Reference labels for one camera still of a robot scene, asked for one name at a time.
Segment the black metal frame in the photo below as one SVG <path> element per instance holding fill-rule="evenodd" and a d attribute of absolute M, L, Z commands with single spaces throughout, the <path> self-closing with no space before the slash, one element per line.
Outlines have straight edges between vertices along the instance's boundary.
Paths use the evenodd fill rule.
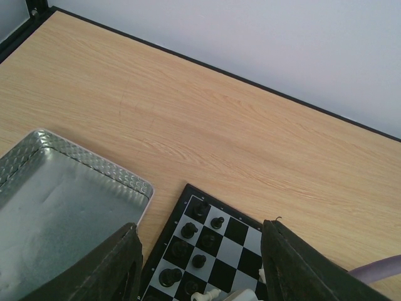
<path fill-rule="evenodd" d="M 377 129 L 373 129 L 371 127 L 363 125 L 363 124 L 361 124 L 359 122 L 356 122 L 354 120 L 345 118 L 345 117 L 343 117 L 341 115 L 338 115 L 338 114 L 335 114 L 333 112 L 327 111 L 327 110 L 325 110 L 323 108 L 319 108 L 316 105 L 312 105 L 312 104 L 307 103 L 307 102 L 305 102 L 303 100 L 299 100 L 299 99 L 297 99 L 295 97 L 292 97 L 292 96 L 289 96 L 287 94 L 281 93 L 279 91 L 273 90 L 271 88 L 265 87 L 265 86 L 260 85 L 258 83 L 255 83 L 255 82 L 252 82 L 250 80 L 247 80 L 247 79 L 245 79 L 243 77 L 239 77 L 239 76 L 237 76 L 235 74 L 232 74 L 230 72 L 224 71 L 224 70 L 222 70 L 220 68 L 216 68 L 214 66 L 208 65 L 206 63 L 203 63 L 201 61 L 195 60 L 195 59 L 190 58 L 188 56 L 182 55 L 182 54 L 180 54 L 178 52 L 166 49 L 166 48 L 164 48 L 162 46 L 159 46 L 159 45 L 153 44 L 151 42 L 145 41 L 143 39 L 137 38 L 137 37 L 132 36 L 130 34 L 123 33 L 122 31 L 115 30 L 115 29 L 110 28 L 108 26 L 105 26 L 103 24 L 100 24 L 100 23 L 94 22 L 92 20 L 86 19 L 86 18 L 84 18 L 82 16 L 79 16 L 77 14 L 71 13 L 69 11 L 65 11 L 64 9 L 57 8 L 56 6 L 52 6 L 51 8 L 49 8 L 48 4 L 47 4 L 47 0 L 26 0 L 26 3 L 27 3 L 27 7 L 28 7 L 29 13 L 31 15 L 31 18 L 29 20 L 27 20 L 27 22 L 25 22 L 20 28 L 18 28 L 8 39 L 6 39 L 5 41 L 3 41 L 0 44 L 0 64 L 14 50 L 16 50 L 27 38 L 29 38 L 29 36 L 32 33 L 34 33 L 34 31 L 37 30 L 53 13 L 55 13 L 56 11 L 61 11 L 62 13 L 65 13 L 65 14 L 68 14 L 70 16 L 76 17 L 76 18 L 78 18 L 80 20 L 83 20 L 83 21 L 86 21 L 88 23 L 94 24 L 96 26 L 99 26 L 101 28 L 107 29 L 107 30 L 112 31 L 114 33 L 120 34 L 120 35 L 125 36 L 127 38 L 130 38 L 132 40 L 135 40 L 135 41 L 138 41 L 138 42 L 143 43 L 145 45 L 151 46 L 153 48 L 156 48 L 156 49 L 162 50 L 164 52 L 170 53 L 171 55 L 178 56 L 179 58 L 183 58 L 183 59 L 185 59 L 187 61 L 191 61 L 191 62 L 193 62 L 195 64 L 198 64 L 200 66 L 206 67 L 206 68 L 208 68 L 210 70 L 213 70 L 213 71 L 222 73 L 224 75 L 227 75 L 228 77 L 235 78 L 236 80 L 239 80 L 241 82 L 247 83 L 247 84 L 252 85 L 254 87 L 260 88 L 260 89 L 262 89 L 264 91 L 271 92 L 271 93 L 273 93 L 273 94 L 275 94 L 277 96 L 283 97 L 283 98 L 285 98 L 287 100 L 290 100 L 292 102 L 299 103 L 301 105 L 304 105 L 305 107 L 312 108 L 313 110 L 319 111 L 321 113 L 327 114 L 327 115 L 332 116 L 334 118 L 337 118 L 337 119 L 340 119 L 342 121 L 348 122 L 349 124 L 356 125 L 357 127 L 361 127 L 361 128 L 363 128 L 365 130 L 368 130 L 368 131 L 373 132 L 375 134 L 378 134 L 378 135 L 384 136 L 386 138 L 392 139 L 394 141 L 401 142 L 400 138 L 397 138 L 397 137 L 394 137 L 392 135 L 386 134 L 386 133 L 381 132 L 381 131 L 379 131 Z"/>

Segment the table surface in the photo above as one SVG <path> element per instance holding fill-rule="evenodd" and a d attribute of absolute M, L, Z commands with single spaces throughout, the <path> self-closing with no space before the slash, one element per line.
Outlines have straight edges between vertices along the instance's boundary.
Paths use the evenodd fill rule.
<path fill-rule="evenodd" d="M 187 182 L 346 269 L 401 253 L 399 142 L 61 12 L 0 65 L 0 153 L 38 127 L 155 186 L 145 259 Z"/>

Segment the diamond plate tray rim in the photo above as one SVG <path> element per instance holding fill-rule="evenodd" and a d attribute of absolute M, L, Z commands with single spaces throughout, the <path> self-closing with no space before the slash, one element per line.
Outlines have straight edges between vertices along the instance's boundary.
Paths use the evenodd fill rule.
<path fill-rule="evenodd" d="M 32 138 L 36 138 L 35 141 L 29 142 Z M 66 148 L 63 149 L 60 145 L 57 145 L 57 143 L 65 144 L 64 147 L 70 148 L 70 151 L 74 153 L 66 151 Z M 140 224 L 155 194 L 153 185 L 128 169 L 44 128 L 32 130 L 0 156 L 0 192 L 1 186 L 10 177 L 17 172 L 33 154 L 44 148 L 52 148 L 145 196 L 148 199 L 148 203 L 137 223 L 138 225 Z M 104 165 L 91 164 L 88 157 L 94 161 L 99 160 L 99 163 L 104 163 Z"/>

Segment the black chess piece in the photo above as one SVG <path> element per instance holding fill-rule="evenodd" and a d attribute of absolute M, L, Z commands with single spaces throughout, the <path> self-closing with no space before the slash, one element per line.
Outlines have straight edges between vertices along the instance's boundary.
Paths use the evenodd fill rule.
<path fill-rule="evenodd" d="M 187 253 L 188 244 L 186 241 L 180 240 L 173 243 L 171 253 L 176 258 L 182 258 Z"/>
<path fill-rule="evenodd" d="M 189 280 L 186 284 L 185 284 L 185 292 L 188 295 L 192 295 L 193 293 L 196 293 L 199 289 L 198 283 L 196 283 L 195 281 Z"/>
<path fill-rule="evenodd" d="M 184 238 L 191 238 L 195 233 L 198 232 L 198 229 L 193 223 L 186 223 L 184 227 L 181 229 L 181 235 Z"/>
<path fill-rule="evenodd" d="M 223 222 L 224 222 L 224 218 L 223 218 L 223 217 L 214 218 L 214 219 L 212 219 L 212 221 L 211 221 L 211 226 L 212 226 L 212 228 L 214 228 L 214 229 L 220 229 L 220 228 L 221 228 L 221 225 L 223 224 Z"/>
<path fill-rule="evenodd" d="M 202 268 L 205 265 L 206 256 L 205 255 L 195 255 L 192 259 L 192 265 L 196 268 Z"/>
<path fill-rule="evenodd" d="M 202 246 L 205 248 L 210 248 L 216 240 L 216 237 L 214 235 L 205 235 L 202 237 Z"/>
<path fill-rule="evenodd" d="M 171 287 L 175 282 L 180 281 L 182 272 L 179 268 L 162 270 L 159 275 L 159 282 L 164 287 Z"/>
<path fill-rule="evenodd" d="M 194 214 L 196 218 L 201 218 L 206 213 L 206 209 L 209 207 L 207 202 L 200 202 L 194 207 Z"/>

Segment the chess board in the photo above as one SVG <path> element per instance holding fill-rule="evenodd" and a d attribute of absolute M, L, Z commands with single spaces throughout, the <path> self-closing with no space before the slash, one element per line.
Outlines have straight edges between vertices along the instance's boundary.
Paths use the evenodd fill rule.
<path fill-rule="evenodd" d="M 206 213 L 198 217 L 194 208 L 201 202 L 207 203 Z M 220 229 L 214 229 L 211 221 L 220 217 L 224 222 Z M 198 232 L 186 239 L 181 229 L 190 222 L 195 224 Z M 138 299 L 190 301 L 185 284 L 193 281 L 198 284 L 200 293 L 220 289 L 216 301 L 245 288 L 254 290 L 258 299 L 267 300 L 266 285 L 259 278 L 259 269 L 262 268 L 261 229 L 261 223 L 187 184 L 143 268 Z M 209 248 L 202 245 L 205 235 L 216 238 Z M 180 240 L 186 241 L 188 248 L 185 256 L 177 258 L 171 249 Z M 192 258 L 195 255 L 206 257 L 202 268 L 194 268 Z M 183 274 L 181 281 L 171 287 L 161 286 L 159 275 L 166 268 L 179 268 Z"/>

